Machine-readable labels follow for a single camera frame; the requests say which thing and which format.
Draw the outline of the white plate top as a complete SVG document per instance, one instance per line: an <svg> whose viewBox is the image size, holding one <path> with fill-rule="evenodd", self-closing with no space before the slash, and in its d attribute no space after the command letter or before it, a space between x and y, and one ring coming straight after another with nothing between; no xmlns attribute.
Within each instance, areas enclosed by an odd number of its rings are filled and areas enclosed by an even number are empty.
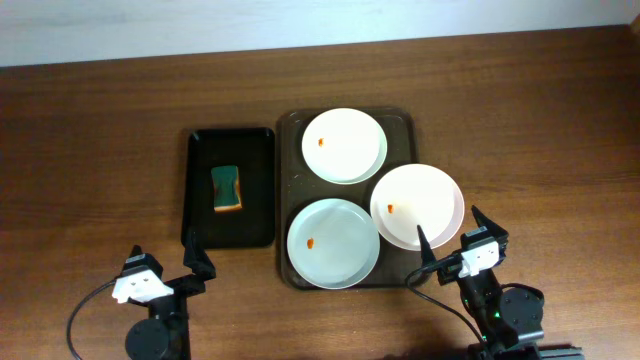
<svg viewBox="0 0 640 360"><path fill-rule="evenodd" d="M317 115L303 132L303 159L321 179L351 185L372 177L387 157L382 126L367 113L336 108Z"/></svg>

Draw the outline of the pale green plate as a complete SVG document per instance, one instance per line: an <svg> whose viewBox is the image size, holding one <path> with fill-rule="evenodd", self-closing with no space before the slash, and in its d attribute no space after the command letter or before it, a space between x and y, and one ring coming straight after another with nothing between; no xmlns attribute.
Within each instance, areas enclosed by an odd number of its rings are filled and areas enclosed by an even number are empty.
<svg viewBox="0 0 640 360"><path fill-rule="evenodd" d="M328 198L307 205L294 217L286 248L293 268L304 280L338 290L369 275L378 260L380 239L362 207Z"/></svg>

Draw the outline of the pale pink plate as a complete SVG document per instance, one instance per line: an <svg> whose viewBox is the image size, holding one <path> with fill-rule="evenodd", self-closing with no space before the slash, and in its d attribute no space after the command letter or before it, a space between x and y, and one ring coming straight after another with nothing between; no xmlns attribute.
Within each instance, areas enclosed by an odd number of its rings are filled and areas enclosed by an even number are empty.
<svg viewBox="0 0 640 360"><path fill-rule="evenodd" d="M421 249L418 229L431 248L458 232L465 202L457 183L444 171L425 164L407 164L386 173L375 185L370 214L377 230L392 245Z"/></svg>

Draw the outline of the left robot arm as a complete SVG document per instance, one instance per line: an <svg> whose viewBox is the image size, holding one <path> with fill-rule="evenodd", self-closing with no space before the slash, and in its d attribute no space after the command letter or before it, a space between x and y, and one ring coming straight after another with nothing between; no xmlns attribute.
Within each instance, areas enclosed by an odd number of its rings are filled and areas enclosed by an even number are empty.
<svg viewBox="0 0 640 360"><path fill-rule="evenodd" d="M118 303L145 307L148 317L126 335L125 350L131 359L173 360L191 357L187 299L206 291L205 283L216 269L190 229L183 242L183 264L191 273L169 281L156 258L136 245L116 278L112 297Z"/></svg>

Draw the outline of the green and orange sponge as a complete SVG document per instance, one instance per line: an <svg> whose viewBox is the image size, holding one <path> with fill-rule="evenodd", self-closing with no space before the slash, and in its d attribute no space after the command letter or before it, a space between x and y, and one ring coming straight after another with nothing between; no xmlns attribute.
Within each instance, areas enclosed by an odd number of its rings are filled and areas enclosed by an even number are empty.
<svg viewBox="0 0 640 360"><path fill-rule="evenodd" d="M211 169L213 205L216 213L232 212L242 208L239 168L236 165Z"/></svg>

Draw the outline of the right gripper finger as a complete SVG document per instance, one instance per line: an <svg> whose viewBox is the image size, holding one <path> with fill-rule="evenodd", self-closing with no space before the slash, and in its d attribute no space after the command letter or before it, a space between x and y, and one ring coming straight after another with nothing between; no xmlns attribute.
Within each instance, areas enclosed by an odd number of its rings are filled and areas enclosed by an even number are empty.
<svg viewBox="0 0 640 360"><path fill-rule="evenodd" d="M423 231L423 228L418 225L417 226L417 232L418 232L418 237L419 237L419 243L420 243L420 253L421 253L421 261L422 267L425 267L431 263L434 263L436 261L436 257L431 249L431 246L429 244L429 241L427 240L427 237Z"/></svg>
<svg viewBox="0 0 640 360"><path fill-rule="evenodd" d="M500 232L500 226L489 219L476 205L471 206L471 212L478 227L485 227L490 233Z"/></svg>

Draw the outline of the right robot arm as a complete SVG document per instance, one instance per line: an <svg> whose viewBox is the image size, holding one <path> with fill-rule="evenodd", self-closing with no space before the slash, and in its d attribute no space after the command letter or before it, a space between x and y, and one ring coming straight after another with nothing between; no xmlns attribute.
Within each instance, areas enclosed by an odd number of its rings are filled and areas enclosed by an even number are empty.
<svg viewBox="0 0 640 360"><path fill-rule="evenodd" d="M406 276L405 286L469 327L478 342L468 347L465 359L582 359L579 347L538 346L544 338L544 294L520 283L499 283L493 269L506 258L509 233L477 207L471 210L477 228L462 234L461 248L442 259L435 257L423 229L417 228L422 265ZM458 285L467 316L416 289L413 278L431 274L441 286Z"/></svg>

